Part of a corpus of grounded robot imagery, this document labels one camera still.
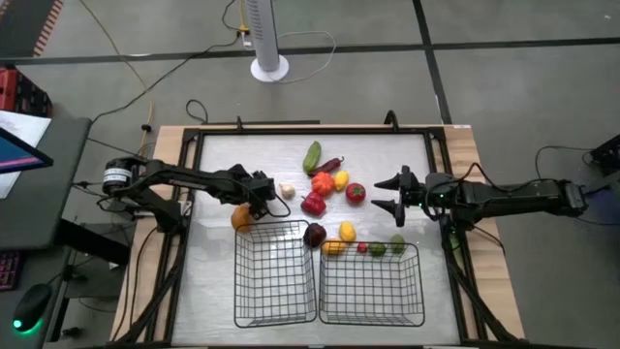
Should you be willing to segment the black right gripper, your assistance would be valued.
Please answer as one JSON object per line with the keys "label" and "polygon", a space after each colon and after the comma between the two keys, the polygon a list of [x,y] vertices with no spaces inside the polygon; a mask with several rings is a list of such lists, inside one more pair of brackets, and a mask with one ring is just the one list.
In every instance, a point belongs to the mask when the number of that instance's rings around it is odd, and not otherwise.
{"label": "black right gripper", "polygon": [[[421,206],[425,197],[425,185],[420,184],[417,177],[411,173],[410,167],[404,165],[401,172],[394,177],[374,184],[376,188],[386,190],[404,189],[405,206]],[[372,200],[371,203],[391,214],[398,228],[405,225],[405,206],[395,200]]]}

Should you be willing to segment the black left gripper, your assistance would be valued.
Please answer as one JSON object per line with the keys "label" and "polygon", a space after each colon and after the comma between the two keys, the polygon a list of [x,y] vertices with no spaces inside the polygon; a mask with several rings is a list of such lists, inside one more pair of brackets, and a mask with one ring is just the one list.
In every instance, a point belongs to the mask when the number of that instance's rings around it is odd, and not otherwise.
{"label": "black left gripper", "polygon": [[269,214],[266,202],[276,199],[274,179],[262,171],[255,171],[247,183],[250,198],[250,214],[254,220],[261,220]]}

